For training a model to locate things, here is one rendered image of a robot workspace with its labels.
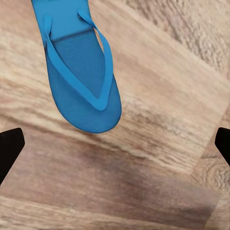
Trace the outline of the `sandal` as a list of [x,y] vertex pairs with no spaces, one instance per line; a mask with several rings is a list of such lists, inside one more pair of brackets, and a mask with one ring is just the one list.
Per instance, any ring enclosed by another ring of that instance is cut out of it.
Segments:
[[31,2],[58,110],[82,131],[100,134],[112,130],[121,117],[120,94],[110,46],[91,18],[88,0]]

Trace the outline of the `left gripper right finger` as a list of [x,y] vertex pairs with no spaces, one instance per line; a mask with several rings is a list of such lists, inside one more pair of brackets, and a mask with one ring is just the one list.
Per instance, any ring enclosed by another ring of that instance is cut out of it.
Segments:
[[230,166],[230,129],[223,127],[218,129],[215,145]]

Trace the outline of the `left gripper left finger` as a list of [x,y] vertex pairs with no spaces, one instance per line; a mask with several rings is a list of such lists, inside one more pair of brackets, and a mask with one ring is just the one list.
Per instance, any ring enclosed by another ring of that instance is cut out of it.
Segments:
[[20,127],[0,133],[0,185],[25,146]]

